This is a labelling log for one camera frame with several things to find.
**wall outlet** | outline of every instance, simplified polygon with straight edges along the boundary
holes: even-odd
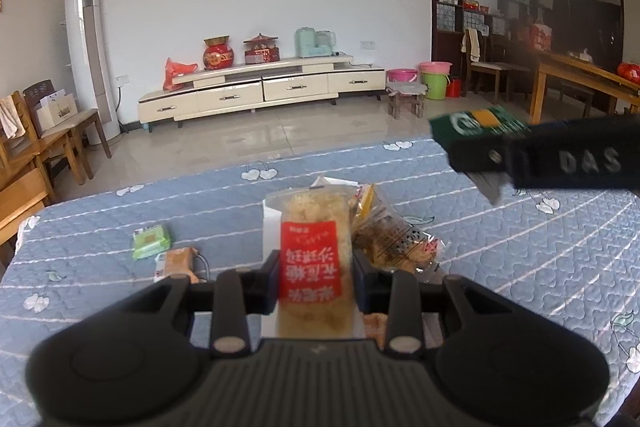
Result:
[[[130,83],[129,75],[123,74],[122,76],[116,76],[116,87],[126,86]]]

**standing air conditioner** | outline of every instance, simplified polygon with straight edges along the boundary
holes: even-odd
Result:
[[[120,134],[111,79],[104,55],[100,0],[65,0],[66,38],[76,84],[79,110],[97,108],[107,140]],[[100,143],[94,126],[89,143]]]

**green bucket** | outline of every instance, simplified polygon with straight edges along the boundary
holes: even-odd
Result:
[[[422,83],[427,86],[427,94],[425,96],[430,100],[444,100],[448,82],[448,74],[422,74]]]

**white towel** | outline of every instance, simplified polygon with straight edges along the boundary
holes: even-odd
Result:
[[[11,140],[24,135],[24,127],[10,96],[0,98],[0,124],[6,137]]]
[[[471,62],[480,62],[480,41],[478,40],[478,30],[469,28],[468,31],[471,39]],[[466,32],[462,35],[460,51],[466,53]]]

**blue bedspread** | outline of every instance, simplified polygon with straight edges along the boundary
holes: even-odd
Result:
[[[443,269],[595,342],[611,370],[598,423],[616,412],[640,372],[640,200],[622,191],[508,189],[492,207],[450,170],[435,142],[419,139],[208,171],[46,208],[0,284],[0,426],[38,418],[24,384],[36,344],[151,282],[154,261],[132,260],[135,229],[164,223],[174,245],[206,256],[212,277],[254,266],[262,259],[262,198],[320,174],[379,183],[404,216],[434,218],[427,230],[449,244]],[[196,344],[206,342],[207,318],[196,318]],[[259,321],[251,325],[257,338]]]

